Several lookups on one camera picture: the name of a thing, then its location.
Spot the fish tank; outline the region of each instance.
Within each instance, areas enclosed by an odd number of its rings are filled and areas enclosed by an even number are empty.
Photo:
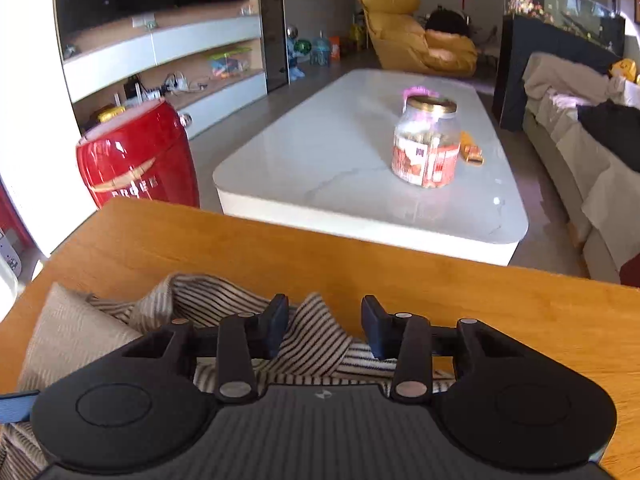
[[[506,0],[505,13],[540,20],[623,55],[624,18],[594,0]]]

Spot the gold jar lid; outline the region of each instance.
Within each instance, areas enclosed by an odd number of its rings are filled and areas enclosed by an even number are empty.
[[[458,111],[458,104],[448,97],[432,97],[428,95],[413,95],[406,101],[411,108],[439,114],[454,114]]]

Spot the coffee table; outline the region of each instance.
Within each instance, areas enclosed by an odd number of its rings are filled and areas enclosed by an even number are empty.
[[[402,91],[416,85],[454,99],[484,153],[481,167],[460,159],[440,189],[390,169]],[[502,266],[529,227],[478,94],[444,78],[350,72],[268,126],[213,179],[228,215]]]

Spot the yellow armchair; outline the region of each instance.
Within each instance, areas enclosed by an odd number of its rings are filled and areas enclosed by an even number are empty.
[[[382,68],[433,75],[472,76],[478,52],[465,36],[424,30],[411,14],[420,0],[359,0]]]

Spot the jar label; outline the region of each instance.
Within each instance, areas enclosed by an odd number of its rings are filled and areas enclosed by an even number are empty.
[[[410,184],[441,187],[453,180],[459,152],[459,144],[430,148],[395,134],[391,169]]]

